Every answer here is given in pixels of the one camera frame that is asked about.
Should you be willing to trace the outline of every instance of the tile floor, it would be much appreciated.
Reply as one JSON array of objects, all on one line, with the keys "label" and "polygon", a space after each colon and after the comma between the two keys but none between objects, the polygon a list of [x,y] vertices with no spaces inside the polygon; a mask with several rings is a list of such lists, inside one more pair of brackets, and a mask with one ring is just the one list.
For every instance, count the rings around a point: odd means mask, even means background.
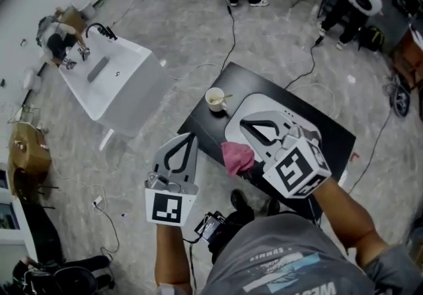
[{"label": "tile floor", "polygon": [[[112,26],[132,0],[107,0],[97,8],[96,21]],[[317,39],[314,6],[300,2],[293,9],[289,0],[269,0],[265,8],[249,7],[241,0],[233,9],[237,45],[229,57],[276,84],[284,86],[312,66],[310,47]],[[58,229],[68,260],[97,254],[101,246],[114,249],[116,239],[105,216],[93,212],[91,202],[107,194],[107,212],[116,226],[120,249],[114,254],[112,269],[117,286],[114,294],[150,294],[155,283],[155,226],[145,220],[143,181],[155,150],[176,135],[198,99],[218,76],[219,70],[201,63],[221,65],[232,46],[231,17],[223,0],[136,0],[132,9],[113,27],[121,37],[151,49],[166,60],[169,75],[183,79],[163,100],[136,138],[117,136],[104,152],[98,145],[107,132],[87,116],[58,71],[49,67],[43,73],[42,91],[32,96],[42,108],[42,125],[47,135],[55,168],[51,183],[60,187],[43,200],[56,210],[47,210]],[[350,190],[363,171],[384,123],[389,104],[382,85],[389,68],[379,54],[357,51],[349,45],[343,52],[334,47],[340,27],[328,33],[313,50],[314,73],[301,78],[293,93],[330,114],[357,136],[354,151],[360,156],[351,162],[344,185]],[[423,149],[423,125],[418,117],[416,96],[409,115],[392,116],[375,151],[373,163],[352,196],[373,216],[380,234],[390,243],[403,238],[423,195],[423,169],[418,163]],[[86,187],[86,184],[98,184]],[[200,153],[197,170],[200,194],[191,212],[184,235],[195,238],[193,228],[208,211],[231,212],[229,194],[243,189],[252,207],[259,211],[268,199],[239,178]],[[328,224],[323,227],[332,236]],[[204,242],[194,248],[194,264],[199,288],[212,267]]]}]

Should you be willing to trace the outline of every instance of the chrome faucet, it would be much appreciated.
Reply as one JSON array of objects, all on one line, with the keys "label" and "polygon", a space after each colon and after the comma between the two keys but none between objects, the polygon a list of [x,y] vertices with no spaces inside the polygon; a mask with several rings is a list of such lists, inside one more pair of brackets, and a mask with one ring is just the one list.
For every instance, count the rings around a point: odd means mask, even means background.
[{"label": "chrome faucet", "polygon": [[85,31],[85,37],[88,38],[88,31],[91,27],[97,26],[97,30],[100,32],[100,34],[104,35],[105,37],[109,39],[117,40],[118,37],[113,33],[113,31],[110,29],[109,26],[104,27],[102,24],[98,22],[94,22],[93,24],[90,24]]}]

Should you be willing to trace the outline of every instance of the mug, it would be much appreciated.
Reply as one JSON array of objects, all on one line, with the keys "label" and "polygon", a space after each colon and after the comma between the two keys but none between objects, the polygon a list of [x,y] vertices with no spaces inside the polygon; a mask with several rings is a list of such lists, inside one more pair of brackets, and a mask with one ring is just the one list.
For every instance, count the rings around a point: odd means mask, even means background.
[{"label": "mug", "polygon": [[220,112],[222,110],[227,110],[225,99],[222,99],[224,96],[225,93],[217,87],[210,88],[206,92],[206,102],[212,112]]}]

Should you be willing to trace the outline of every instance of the sink basin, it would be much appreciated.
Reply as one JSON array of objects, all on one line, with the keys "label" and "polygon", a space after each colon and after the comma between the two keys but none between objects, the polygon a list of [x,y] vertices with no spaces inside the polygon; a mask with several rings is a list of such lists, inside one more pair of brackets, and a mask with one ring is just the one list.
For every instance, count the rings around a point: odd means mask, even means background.
[{"label": "sink basin", "polygon": [[[250,142],[245,138],[243,133],[241,132],[241,127],[239,125],[240,121],[246,117],[247,115],[253,114],[255,112],[264,112],[268,110],[276,110],[281,112],[284,116],[289,118],[292,122],[300,125],[301,127],[311,131],[317,132],[319,137],[321,138],[321,134],[319,129],[312,124],[311,122],[304,119],[304,117],[298,115],[297,113],[293,112],[289,108],[286,108],[284,105],[276,102],[275,100],[267,97],[261,93],[255,93],[247,96],[244,101],[241,103],[235,114],[230,119],[229,123],[226,125],[225,128],[225,138],[227,141],[230,142],[237,142],[239,144],[247,144],[251,147],[254,151],[254,158],[257,162],[263,161],[261,156],[257,154],[254,148],[250,145]],[[263,135],[265,135],[269,140],[273,140],[277,138],[276,132],[273,128],[269,127],[261,127],[257,126],[257,130],[259,130]]]},{"label": "sink basin", "polygon": [[[138,44],[109,40],[94,28],[85,42],[91,50],[87,61],[82,61],[76,44],[68,57],[77,65],[72,70],[60,66],[61,75],[91,119],[136,136],[170,91],[171,78],[153,52]],[[104,57],[108,62],[89,82],[88,75]]]}]

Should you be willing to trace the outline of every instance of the pink cloth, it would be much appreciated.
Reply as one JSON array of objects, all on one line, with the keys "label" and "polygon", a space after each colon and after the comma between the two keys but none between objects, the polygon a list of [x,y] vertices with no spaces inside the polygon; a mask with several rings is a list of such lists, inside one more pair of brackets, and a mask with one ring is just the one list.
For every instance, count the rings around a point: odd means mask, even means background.
[{"label": "pink cloth", "polygon": [[221,148],[229,175],[236,175],[239,171],[246,171],[254,165],[254,152],[250,146],[236,142],[223,142]]}]

